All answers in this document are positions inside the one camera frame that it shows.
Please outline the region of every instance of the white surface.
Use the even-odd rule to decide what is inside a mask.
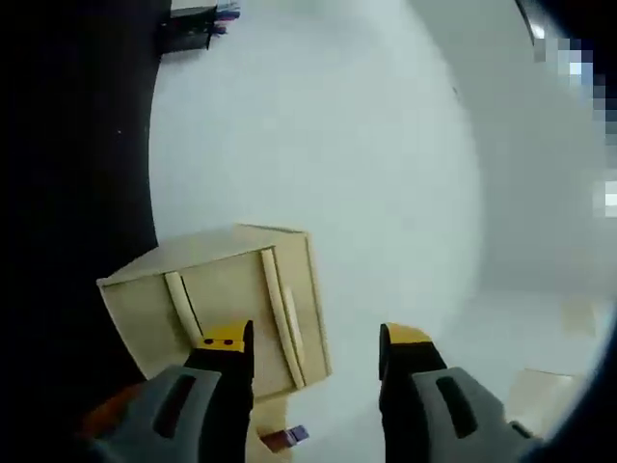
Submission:
[[[505,402],[505,416],[534,435],[546,438],[555,423],[570,413],[582,386],[580,376],[524,369],[517,374]]]
[[[546,98],[513,1],[496,2],[494,23],[463,2],[441,15],[443,2],[426,2],[415,4],[457,81],[402,0],[244,2],[228,36],[159,71],[158,237],[231,222],[313,233],[335,374],[290,398],[289,424],[311,435],[296,461],[383,460],[382,322],[427,331],[500,398],[525,367],[588,370],[602,344],[558,331],[559,291],[605,259],[589,247],[591,177],[572,174],[598,147],[592,132],[569,132],[584,114],[551,122],[572,108]],[[523,83],[510,75],[519,67]],[[544,90],[527,98],[536,81]]]

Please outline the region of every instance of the wooden handle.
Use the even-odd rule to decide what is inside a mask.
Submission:
[[[266,284],[268,285],[268,291],[270,292],[270,303],[272,304],[274,319],[277,323],[277,328],[279,329],[282,352],[284,353],[285,360],[289,365],[289,371],[291,371],[291,377],[293,378],[296,388],[301,389],[305,387],[305,380],[300,370],[300,365],[298,363],[291,334],[289,333],[289,325],[287,324],[287,316],[285,315],[285,308],[282,302],[281,284],[279,283],[279,274],[277,272],[274,253],[271,249],[261,251],[261,259],[263,261],[263,271],[266,276]]]
[[[180,274],[177,272],[166,273],[165,282],[172,296],[172,302],[174,302],[175,312],[180,319],[180,323],[191,340],[191,345],[197,347],[203,339],[203,335],[201,334],[200,325],[193,313],[193,308],[191,307],[189,296],[184,288],[182,277],[180,277]]]
[[[293,293],[291,287],[286,286],[282,292],[282,299],[285,304],[285,314],[287,315],[287,323],[291,330],[291,341],[296,350],[296,356],[298,357],[298,364],[300,369],[304,369],[305,365],[305,345],[302,342],[302,333],[300,332],[300,325],[298,324],[298,315],[296,314],[296,303],[293,300]]]

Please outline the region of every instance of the white wall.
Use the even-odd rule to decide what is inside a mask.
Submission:
[[[567,66],[556,44],[547,65],[533,62],[514,0],[409,1],[473,123],[486,205],[483,284],[617,295],[615,224],[594,209],[607,156],[594,121],[602,115],[558,74]]]
[[[503,396],[510,373],[491,368],[527,357],[515,338],[474,347],[474,330],[483,312],[502,313],[487,327],[506,331],[510,316],[535,315],[518,293],[478,298],[512,282],[558,290],[595,252],[576,169],[600,145],[571,131],[586,116],[531,66],[514,2],[480,14],[480,1],[445,14],[444,1],[414,0],[419,17],[403,0],[245,2],[228,36],[159,71],[159,238],[236,221],[313,233],[335,375],[290,399],[290,424],[311,434],[299,461],[380,461],[380,323],[426,330]]]

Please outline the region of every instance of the wooden box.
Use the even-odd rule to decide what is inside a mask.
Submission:
[[[146,378],[183,364],[209,327],[252,319],[255,398],[331,372],[309,236],[238,225],[161,243],[98,281]]]

